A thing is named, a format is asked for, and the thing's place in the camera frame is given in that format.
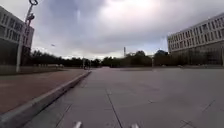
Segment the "window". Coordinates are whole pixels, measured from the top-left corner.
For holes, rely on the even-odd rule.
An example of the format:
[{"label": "window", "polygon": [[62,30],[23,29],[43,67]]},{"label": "window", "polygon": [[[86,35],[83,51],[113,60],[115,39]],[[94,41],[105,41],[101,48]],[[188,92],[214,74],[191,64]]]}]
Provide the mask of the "window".
[{"label": "window", "polygon": [[199,32],[198,32],[198,28],[196,28],[196,35],[198,35],[198,33],[199,33]]},{"label": "window", "polygon": [[195,44],[198,44],[197,37],[195,37],[194,40],[195,40]]},{"label": "window", "polygon": [[10,19],[9,27],[14,28],[15,20],[13,18]]},{"label": "window", "polygon": [[199,43],[199,44],[201,44],[200,37],[199,37],[199,36],[197,36],[197,38],[198,38],[198,43]]},{"label": "window", "polygon": [[20,31],[20,29],[21,29],[20,27],[21,27],[21,24],[19,24],[19,23],[16,22],[14,29],[16,31]]},{"label": "window", "polygon": [[189,40],[187,40],[187,46],[189,46],[189,45],[190,45]]},{"label": "window", "polygon": [[190,33],[191,33],[191,36],[193,36],[193,32],[192,32],[192,30],[190,30]]},{"label": "window", "polygon": [[215,39],[218,39],[217,31],[214,31],[214,34],[215,34]]},{"label": "window", "polygon": [[207,35],[208,41],[210,41],[210,36],[209,36],[209,33],[207,33],[206,35]]},{"label": "window", "polygon": [[191,38],[192,45],[194,45],[194,38]]},{"label": "window", "polygon": [[0,37],[3,37],[5,34],[5,27],[0,25]]},{"label": "window", "polygon": [[218,28],[218,21],[215,20],[215,27]]},{"label": "window", "polygon": [[204,24],[204,25],[202,26],[202,28],[203,28],[203,31],[207,31],[207,30],[208,30],[208,28],[207,28],[207,24]]},{"label": "window", "polygon": [[18,34],[18,37],[17,37],[17,41],[19,42],[20,41],[20,35]]},{"label": "window", "polygon": [[199,27],[199,31],[200,31],[200,33],[202,33],[202,29],[201,29],[201,27]]},{"label": "window", "polygon": [[210,24],[210,23],[208,23],[208,29],[209,29],[209,30],[212,30],[212,28],[211,28],[211,24]]},{"label": "window", "polygon": [[196,29],[194,28],[194,36],[196,35]]},{"label": "window", "polygon": [[12,39],[12,30],[10,30],[9,39]]},{"label": "window", "polygon": [[213,32],[211,32],[211,40],[214,40]]},{"label": "window", "polygon": [[14,41],[17,41],[17,33],[16,32],[13,32],[13,34],[12,34],[12,40],[14,40]]},{"label": "window", "polygon": [[23,36],[23,44],[25,44],[25,39],[26,39],[26,37],[25,37],[25,36]]},{"label": "window", "polygon": [[190,46],[191,46],[191,39],[189,39],[189,44],[190,44]]},{"label": "window", "polygon": [[2,18],[2,24],[4,24],[4,22],[5,22],[5,18],[6,18],[6,15],[4,14],[4,15],[3,15],[3,18]]},{"label": "window", "polygon": [[8,37],[9,37],[9,32],[10,32],[10,30],[9,30],[9,29],[7,29],[7,30],[6,30],[6,38],[8,38]]},{"label": "window", "polygon": [[222,38],[222,33],[221,33],[220,30],[218,31],[218,35],[219,35],[219,39],[221,39]]},{"label": "window", "polygon": [[224,27],[224,18],[221,18],[222,27]]},{"label": "window", "polygon": [[203,35],[201,35],[201,43],[205,43]]},{"label": "window", "polygon": [[6,19],[5,19],[5,25],[8,24],[8,20],[9,20],[9,17],[7,16]]},{"label": "window", "polygon": [[221,31],[222,31],[222,35],[224,35],[224,29],[222,29]]},{"label": "window", "polygon": [[221,19],[218,19],[217,21],[218,21],[218,27],[221,27],[221,24],[222,24]]},{"label": "window", "polygon": [[204,35],[205,36],[205,42],[208,42],[208,37],[207,35]]}]

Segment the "cloud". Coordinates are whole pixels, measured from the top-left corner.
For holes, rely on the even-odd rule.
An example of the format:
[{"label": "cloud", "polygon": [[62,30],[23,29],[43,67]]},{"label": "cloud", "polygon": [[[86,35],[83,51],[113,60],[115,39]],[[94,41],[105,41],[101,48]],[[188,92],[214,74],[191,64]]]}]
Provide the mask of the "cloud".
[{"label": "cloud", "polygon": [[[223,0],[39,0],[33,49],[64,57],[122,56],[123,47],[151,54],[166,36],[224,11]],[[27,0],[1,0],[20,18]]]}]

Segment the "street lamp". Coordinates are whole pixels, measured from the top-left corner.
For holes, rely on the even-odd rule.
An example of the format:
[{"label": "street lamp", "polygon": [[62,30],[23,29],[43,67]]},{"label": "street lamp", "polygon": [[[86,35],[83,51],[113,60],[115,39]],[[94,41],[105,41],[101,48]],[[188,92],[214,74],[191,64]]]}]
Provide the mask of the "street lamp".
[{"label": "street lamp", "polygon": [[30,23],[31,23],[31,20],[33,20],[35,18],[33,13],[31,13],[31,12],[32,12],[33,6],[38,5],[37,0],[29,0],[29,2],[30,2],[30,8],[26,15],[26,19],[25,19],[25,23],[24,23],[25,27],[22,27],[20,42],[19,42],[19,46],[18,46],[18,50],[17,50],[17,62],[16,62],[16,72],[17,73],[20,72],[21,54],[22,54],[22,48],[23,48],[22,46],[23,46],[23,40],[25,40],[23,38],[23,35],[27,34],[27,36],[29,36]]}]

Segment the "building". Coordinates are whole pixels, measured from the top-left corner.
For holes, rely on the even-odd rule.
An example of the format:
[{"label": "building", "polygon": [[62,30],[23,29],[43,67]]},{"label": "building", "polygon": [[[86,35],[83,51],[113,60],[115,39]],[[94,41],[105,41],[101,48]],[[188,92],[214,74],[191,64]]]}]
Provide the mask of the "building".
[{"label": "building", "polygon": [[20,38],[23,38],[22,63],[30,54],[34,29],[22,34],[25,23],[0,6],[0,65],[15,65]]},{"label": "building", "polygon": [[200,54],[208,63],[223,63],[224,13],[167,37],[169,53]]}]

